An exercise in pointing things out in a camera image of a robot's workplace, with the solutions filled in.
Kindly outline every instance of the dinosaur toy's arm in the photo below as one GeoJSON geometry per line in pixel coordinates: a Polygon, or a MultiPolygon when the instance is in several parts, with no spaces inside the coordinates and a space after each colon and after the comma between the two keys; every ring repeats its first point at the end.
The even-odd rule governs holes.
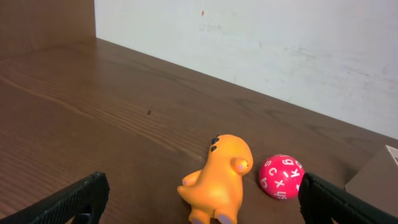
{"type": "Polygon", "coordinates": [[[235,172],[242,174],[247,171],[249,164],[248,161],[242,158],[232,158],[231,166],[235,172]]]}
{"type": "Polygon", "coordinates": [[[184,177],[184,179],[182,179],[182,185],[187,186],[187,187],[194,185],[200,175],[200,172],[201,172],[201,170],[198,170],[198,171],[193,172],[190,175],[184,177]]]}

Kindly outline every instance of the dinosaur toy's head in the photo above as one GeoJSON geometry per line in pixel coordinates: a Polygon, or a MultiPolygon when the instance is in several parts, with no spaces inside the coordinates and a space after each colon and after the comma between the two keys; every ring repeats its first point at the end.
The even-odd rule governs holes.
{"type": "Polygon", "coordinates": [[[242,175],[247,174],[253,167],[253,156],[243,139],[230,134],[223,134],[211,140],[208,162],[227,165],[236,159],[247,161],[243,163],[243,166],[246,167],[241,172],[242,175]]]}

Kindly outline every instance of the toy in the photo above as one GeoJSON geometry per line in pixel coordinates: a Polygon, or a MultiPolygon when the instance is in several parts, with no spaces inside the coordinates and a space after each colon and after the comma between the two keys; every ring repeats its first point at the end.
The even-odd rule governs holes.
{"type": "Polygon", "coordinates": [[[299,193],[304,175],[301,164],[293,157],[275,155],[266,159],[260,168],[261,187],[277,199],[291,199],[299,193]]]}
{"type": "Polygon", "coordinates": [[[192,223],[207,224],[210,218],[222,224],[237,223],[243,199],[242,176],[251,170],[253,157],[239,137],[225,134],[211,143],[204,168],[182,179],[183,186],[177,190],[192,206],[188,218],[192,223]]]}

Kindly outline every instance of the wooden panel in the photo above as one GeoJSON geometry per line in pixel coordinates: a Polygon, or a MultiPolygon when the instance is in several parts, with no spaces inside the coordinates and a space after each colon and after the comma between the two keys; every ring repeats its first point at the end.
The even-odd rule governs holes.
{"type": "Polygon", "coordinates": [[[94,36],[93,0],[0,0],[0,59],[94,36]]]}
{"type": "Polygon", "coordinates": [[[289,154],[343,187],[378,149],[398,146],[103,40],[3,60],[0,105],[2,216],[98,170],[111,187],[102,223],[188,223],[177,186],[203,167],[214,136],[231,133],[254,156],[239,222],[303,223],[297,199],[278,202],[257,186],[264,159],[289,154]]]}

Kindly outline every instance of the red ball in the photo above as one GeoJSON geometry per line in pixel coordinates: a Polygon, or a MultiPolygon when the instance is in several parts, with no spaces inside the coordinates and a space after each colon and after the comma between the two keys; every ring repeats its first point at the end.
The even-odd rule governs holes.
{"type": "Polygon", "coordinates": [[[293,157],[274,155],[266,159],[260,168],[261,187],[277,199],[291,199],[299,194],[304,175],[301,164],[293,157]]]}

